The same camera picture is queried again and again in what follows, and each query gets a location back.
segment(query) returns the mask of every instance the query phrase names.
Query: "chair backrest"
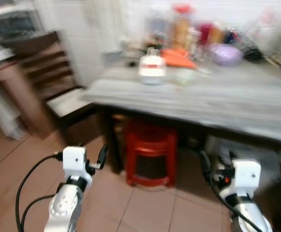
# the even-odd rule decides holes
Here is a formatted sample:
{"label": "chair backrest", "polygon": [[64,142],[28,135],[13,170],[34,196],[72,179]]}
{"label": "chair backrest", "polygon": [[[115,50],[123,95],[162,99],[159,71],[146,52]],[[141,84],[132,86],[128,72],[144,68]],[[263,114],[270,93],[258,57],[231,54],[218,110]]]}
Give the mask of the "chair backrest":
{"label": "chair backrest", "polygon": [[14,51],[26,77],[43,100],[78,87],[56,31],[3,45]]}

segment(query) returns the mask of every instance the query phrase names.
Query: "black cable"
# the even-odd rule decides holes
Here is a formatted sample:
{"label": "black cable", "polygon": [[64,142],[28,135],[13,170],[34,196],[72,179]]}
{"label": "black cable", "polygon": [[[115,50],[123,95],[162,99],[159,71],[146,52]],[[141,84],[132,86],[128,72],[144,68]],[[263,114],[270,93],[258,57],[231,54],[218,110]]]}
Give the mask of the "black cable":
{"label": "black cable", "polygon": [[214,195],[216,195],[216,197],[220,200],[220,202],[222,202],[230,211],[232,211],[234,214],[238,215],[239,217],[241,217],[243,220],[245,220],[248,224],[250,224],[253,229],[255,229],[257,232],[263,232],[260,228],[258,228],[253,222],[251,222],[248,218],[246,218],[241,212],[239,212],[238,210],[236,210],[235,208],[233,208],[229,203],[226,202],[226,200],[224,200],[219,193],[217,192],[217,190],[214,188],[213,185],[213,175],[214,174],[218,174],[217,172],[211,172],[210,173],[210,178],[209,178],[209,183],[210,183],[210,187],[214,193]]}
{"label": "black cable", "polygon": [[34,201],[32,201],[24,210],[23,212],[23,216],[22,216],[22,220],[21,220],[21,229],[22,231],[24,231],[24,223],[25,223],[25,217],[26,215],[28,214],[28,211],[30,210],[30,208],[38,201],[41,201],[43,199],[48,199],[48,198],[52,198],[54,197],[55,194],[52,194],[52,195],[46,195],[46,196],[43,196],[43,197],[39,197],[37,199],[35,199]]}
{"label": "black cable", "polygon": [[19,232],[24,232],[21,228],[21,222],[20,222],[20,213],[19,213],[19,202],[20,202],[20,193],[21,193],[21,190],[23,188],[23,185],[24,183],[26,182],[26,180],[28,179],[28,177],[31,175],[31,173],[42,163],[44,162],[45,160],[48,160],[48,159],[52,159],[52,158],[56,158],[57,155],[52,155],[52,156],[47,156],[43,159],[41,159],[38,163],[36,163],[32,169],[26,174],[26,176],[24,177],[24,179],[22,180],[19,188],[18,188],[18,191],[16,193],[16,199],[15,199],[15,220],[16,220],[16,226],[18,228],[18,231]]}

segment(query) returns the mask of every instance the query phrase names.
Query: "stool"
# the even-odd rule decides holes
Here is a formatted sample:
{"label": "stool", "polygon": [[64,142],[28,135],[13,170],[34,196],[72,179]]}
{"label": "stool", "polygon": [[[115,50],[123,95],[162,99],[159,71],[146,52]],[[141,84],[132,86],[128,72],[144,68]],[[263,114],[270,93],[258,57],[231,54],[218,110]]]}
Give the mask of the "stool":
{"label": "stool", "polygon": [[[126,182],[133,186],[173,186],[176,178],[177,133],[172,129],[159,127],[150,123],[130,120],[126,128]],[[159,179],[148,179],[138,176],[136,170],[137,156],[166,156],[167,176]]]}

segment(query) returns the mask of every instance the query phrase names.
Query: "table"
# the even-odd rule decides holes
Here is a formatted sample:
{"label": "table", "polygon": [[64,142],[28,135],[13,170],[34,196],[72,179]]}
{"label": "table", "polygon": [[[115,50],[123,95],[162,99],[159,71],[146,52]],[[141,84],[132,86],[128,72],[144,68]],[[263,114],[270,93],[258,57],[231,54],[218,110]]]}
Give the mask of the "table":
{"label": "table", "polygon": [[84,98],[99,107],[114,172],[123,168],[114,113],[281,150],[281,69],[242,61],[233,67],[212,64],[210,70],[211,76],[198,76],[186,87],[175,83],[177,68],[167,69],[163,85],[146,86],[137,68],[122,62],[97,78]]}

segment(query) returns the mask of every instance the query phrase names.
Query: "purple bowl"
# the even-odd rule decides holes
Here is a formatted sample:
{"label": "purple bowl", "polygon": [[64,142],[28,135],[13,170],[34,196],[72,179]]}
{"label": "purple bowl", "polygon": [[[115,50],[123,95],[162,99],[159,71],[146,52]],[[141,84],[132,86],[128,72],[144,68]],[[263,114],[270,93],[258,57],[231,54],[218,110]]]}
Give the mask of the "purple bowl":
{"label": "purple bowl", "polygon": [[230,44],[213,45],[210,50],[215,52],[214,62],[220,65],[234,65],[243,58],[243,53]]}

